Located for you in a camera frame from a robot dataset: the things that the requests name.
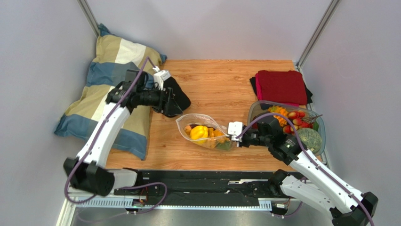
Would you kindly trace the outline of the green bell pepper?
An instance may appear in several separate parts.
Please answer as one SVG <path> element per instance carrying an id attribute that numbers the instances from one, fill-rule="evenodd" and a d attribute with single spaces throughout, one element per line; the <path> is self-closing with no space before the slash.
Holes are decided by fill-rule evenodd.
<path id="1" fill-rule="evenodd" d="M 229 150 L 231 150 L 231 148 L 232 148 L 231 141 L 226 141 L 224 143 L 219 142 L 216 145 L 216 149 L 218 149 L 218 150 L 229 151 Z"/>

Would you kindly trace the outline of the orange finger fruit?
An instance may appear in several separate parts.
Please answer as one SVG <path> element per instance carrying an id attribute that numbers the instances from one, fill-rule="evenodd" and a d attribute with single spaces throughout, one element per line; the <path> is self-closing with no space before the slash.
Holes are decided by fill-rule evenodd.
<path id="1" fill-rule="evenodd" d="M 208 139 L 206 141 L 207 147 L 210 149 L 215 148 L 218 144 L 225 142 L 225 134 L 215 128 L 208 128 Z"/>

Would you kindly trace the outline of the dark red sweet potato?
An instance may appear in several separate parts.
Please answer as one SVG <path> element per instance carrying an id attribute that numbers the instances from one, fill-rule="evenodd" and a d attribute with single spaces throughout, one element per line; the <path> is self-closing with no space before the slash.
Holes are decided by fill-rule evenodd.
<path id="1" fill-rule="evenodd" d="M 198 126 L 197 124 L 186 125 L 186 126 L 184 127 L 184 132 L 185 132 L 186 134 L 190 135 L 191 130 L 192 130 L 193 128 L 197 127 L 197 126 Z"/>

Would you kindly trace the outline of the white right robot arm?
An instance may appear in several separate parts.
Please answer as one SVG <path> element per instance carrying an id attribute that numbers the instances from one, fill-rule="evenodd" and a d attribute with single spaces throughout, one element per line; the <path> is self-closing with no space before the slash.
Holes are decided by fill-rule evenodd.
<path id="1" fill-rule="evenodd" d="M 361 192 L 338 177 L 301 141 L 299 134 L 286 135 L 279 130 L 282 114 L 260 114 L 248 126 L 230 122 L 227 137 L 238 147 L 265 146 L 271 155 L 296 169 L 311 185 L 284 170 L 277 170 L 268 179 L 268 191 L 275 196 L 289 196 L 325 214 L 335 226 L 374 225 L 378 198 Z"/>

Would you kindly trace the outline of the clear dotted zip top bag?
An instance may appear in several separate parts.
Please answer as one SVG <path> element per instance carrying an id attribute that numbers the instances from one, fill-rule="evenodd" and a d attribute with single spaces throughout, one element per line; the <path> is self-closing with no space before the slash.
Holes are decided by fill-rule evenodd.
<path id="1" fill-rule="evenodd" d="M 205 114 L 190 113 L 176 119 L 181 136 L 198 146 L 230 151 L 234 143 L 227 136 L 227 127 Z"/>

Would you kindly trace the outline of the yellow bell pepper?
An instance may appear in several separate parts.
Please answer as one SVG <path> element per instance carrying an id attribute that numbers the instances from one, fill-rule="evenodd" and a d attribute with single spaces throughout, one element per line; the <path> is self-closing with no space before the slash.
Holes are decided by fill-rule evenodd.
<path id="1" fill-rule="evenodd" d="M 190 133 L 190 138 L 192 140 L 198 140 L 209 137 L 209 129 L 206 126 L 198 125 L 193 128 Z"/>

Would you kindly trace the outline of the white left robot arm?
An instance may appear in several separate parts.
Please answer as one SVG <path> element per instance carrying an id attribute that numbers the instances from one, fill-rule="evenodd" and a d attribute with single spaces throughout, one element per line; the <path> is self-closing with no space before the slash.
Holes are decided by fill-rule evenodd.
<path id="1" fill-rule="evenodd" d="M 127 70 L 133 81 L 122 81 L 106 96 L 106 105 L 92 135 L 75 158 L 67 158 L 63 168 L 70 187 L 94 195 L 107 196 L 115 189 L 132 189 L 139 172 L 135 169 L 105 169 L 107 158 L 124 123 L 138 106 L 150 106 L 156 112 L 174 117 L 183 113 L 175 93 L 166 81 L 168 70 L 154 68 L 154 85 L 146 87 L 146 73 Z"/>

